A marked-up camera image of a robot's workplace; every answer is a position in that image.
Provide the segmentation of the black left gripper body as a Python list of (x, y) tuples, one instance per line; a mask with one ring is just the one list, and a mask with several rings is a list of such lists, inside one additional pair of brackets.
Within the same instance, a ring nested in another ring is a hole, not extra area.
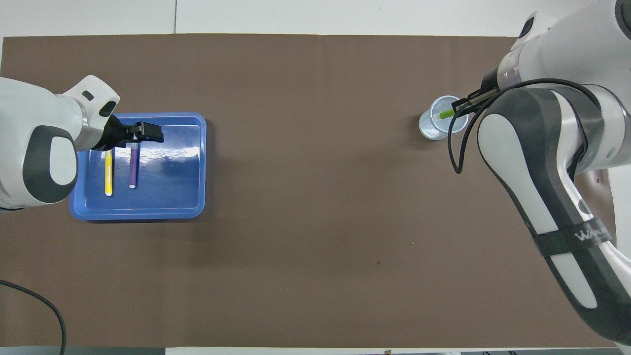
[(122, 124), (115, 115), (110, 115), (102, 131), (101, 138), (92, 147), (96, 151), (109, 151), (114, 148), (126, 148), (134, 139), (133, 124)]

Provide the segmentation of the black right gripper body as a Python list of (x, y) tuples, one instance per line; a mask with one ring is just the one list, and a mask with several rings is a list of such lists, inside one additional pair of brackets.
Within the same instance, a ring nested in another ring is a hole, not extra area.
[(499, 92), (499, 84), (498, 84), (498, 69), (499, 67), (493, 68), (493, 70), (489, 71), (482, 79), (481, 83), (481, 92), (482, 92), (482, 102), (485, 102), (493, 97)]

